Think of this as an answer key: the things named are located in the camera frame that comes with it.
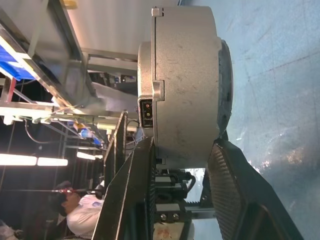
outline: dark hair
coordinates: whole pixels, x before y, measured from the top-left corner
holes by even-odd
[[[69,181],[64,181],[57,185],[53,190],[67,189],[71,187],[71,183]],[[65,208],[61,205],[67,201],[67,197],[64,193],[53,192],[49,196],[49,204],[53,211],[58,212],[62,216],[67,216],[65,212]]]

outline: white shirt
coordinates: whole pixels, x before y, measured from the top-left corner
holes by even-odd
[[[66,222],[71,232],[77,236],[91,239],[99,218],[103,200],[95,195],[85,195],[79,205],[66,216]]]

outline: light blue floor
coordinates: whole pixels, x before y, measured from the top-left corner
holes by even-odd
[[[230,141],[273,186],[306,240],[320,237],[320,0],[191,0],[229,45]],[[220,240],[196,223],[196,240]]]

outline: rectangular port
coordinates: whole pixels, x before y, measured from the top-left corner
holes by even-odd
[[[153,128],[153,112],[152,112],[152,100],[145,99],[140,101],[140,114],[141,125],[143,128]]]

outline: person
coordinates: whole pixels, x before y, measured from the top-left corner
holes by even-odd
[[[64,181],[55,190],[72,190],[71,183]],[[49,198],[51,208],[62,216],[70,231],[76,236],[91,239],[93,236],[103,200],[95,195],[87,194],[80,197],[78,193],[52,193]]]

